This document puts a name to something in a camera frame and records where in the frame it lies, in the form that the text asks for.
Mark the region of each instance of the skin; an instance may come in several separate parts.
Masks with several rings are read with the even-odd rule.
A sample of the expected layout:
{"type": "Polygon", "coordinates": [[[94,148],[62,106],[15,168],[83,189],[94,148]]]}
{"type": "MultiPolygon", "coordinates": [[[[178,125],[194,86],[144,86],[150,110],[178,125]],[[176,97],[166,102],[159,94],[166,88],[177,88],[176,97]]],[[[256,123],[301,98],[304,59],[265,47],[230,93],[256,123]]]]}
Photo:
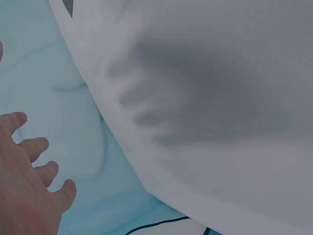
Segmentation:
{"type": "MultiPolygon", "coordinates": [[[[0,61],[3,45],[0,42],[0,61]]],[[[62,213],[76,197],[76,185],[66,180],[57,192],[47,190],[58,173],[56,162],[33,168],[49,147],[46,138],[14,143],[12,134],[27,122],[15,112],[0,116],[0,234],[56,235],[62,213]]]]}

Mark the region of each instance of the light blue fabric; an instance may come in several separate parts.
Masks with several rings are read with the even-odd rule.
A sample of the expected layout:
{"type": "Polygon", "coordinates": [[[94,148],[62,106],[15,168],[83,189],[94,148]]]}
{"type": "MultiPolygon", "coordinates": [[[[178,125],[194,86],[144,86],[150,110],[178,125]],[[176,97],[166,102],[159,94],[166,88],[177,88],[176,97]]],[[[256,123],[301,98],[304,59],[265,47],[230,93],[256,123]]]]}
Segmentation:
{"type": "Polygon", "coordinates": [[[45,0],[0,0],[0,113],[24,111],[29,122],[14,135],[47,137],[37,165],[60,159],[103,158],[95,175],[73,178],[78,193],[64,214],[60,235],[122,235],[134,227],[182,216],[148,194],[102,120],[45,0]]]}

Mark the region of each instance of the translucent fabric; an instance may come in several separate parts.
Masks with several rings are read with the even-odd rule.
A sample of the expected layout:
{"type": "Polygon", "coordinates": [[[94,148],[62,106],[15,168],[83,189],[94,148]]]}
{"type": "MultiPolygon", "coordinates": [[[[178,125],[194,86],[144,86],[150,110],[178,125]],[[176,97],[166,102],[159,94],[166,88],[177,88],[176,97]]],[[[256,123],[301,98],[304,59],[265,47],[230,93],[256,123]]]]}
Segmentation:
{"type": "Polygon", "coordinates": [[[50,4],[150,193],[224,234],[313,233],[312,1],[50,4]]]}

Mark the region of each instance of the black line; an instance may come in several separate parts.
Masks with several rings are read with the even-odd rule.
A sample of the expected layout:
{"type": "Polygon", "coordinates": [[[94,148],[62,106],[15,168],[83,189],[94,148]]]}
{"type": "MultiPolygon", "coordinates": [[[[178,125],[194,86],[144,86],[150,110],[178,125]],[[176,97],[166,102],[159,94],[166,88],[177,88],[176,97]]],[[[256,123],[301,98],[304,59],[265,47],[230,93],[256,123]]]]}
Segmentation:
{"type": "Polygon", "coordinates": [[[130,230],[128,233],[126,233],[125,235],[129,235],[129,234],[132,234],[138,230],[141,230],[141,229],[146,229],[146,228],[150,228],[150,227],[154,227],[154,226],[158,226],[160,224],[166,224],[166,223],[172,223],[172,222],[177,222],[177,221],[181,221],[181,220],[184,220],[184,219],[189,219],[188,216],[184,216],[184,217],[181,217],[181,218],[177,218],[177,219],[170,219],[170,220],[164,220],[164,221],[161,221],[161,222],[158,222],[158,223],[155,223],[155,224],[148,224],[148,225],[143,225],[143,226],[140,226],[138,228],[135,228],[133,230],[130,230]]]}
{"type": "Polygon", "coordinates": [[[210,228],[206,228],[206,230],[204,231],[203,235],[208,235],[210,232],[211,232],[211,229],[210,228]]]}

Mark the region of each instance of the white sheet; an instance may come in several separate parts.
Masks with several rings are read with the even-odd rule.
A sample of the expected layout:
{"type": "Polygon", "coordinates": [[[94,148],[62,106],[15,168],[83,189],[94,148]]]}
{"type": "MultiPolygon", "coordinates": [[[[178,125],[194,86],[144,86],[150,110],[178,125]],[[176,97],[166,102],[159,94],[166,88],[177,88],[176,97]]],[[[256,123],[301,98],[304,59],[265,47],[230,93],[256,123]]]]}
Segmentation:
{"type": "Polygon", "coordinates": [[[313,233],[313,3],[50,0],[146,189],[224,234],[313,233]]]}

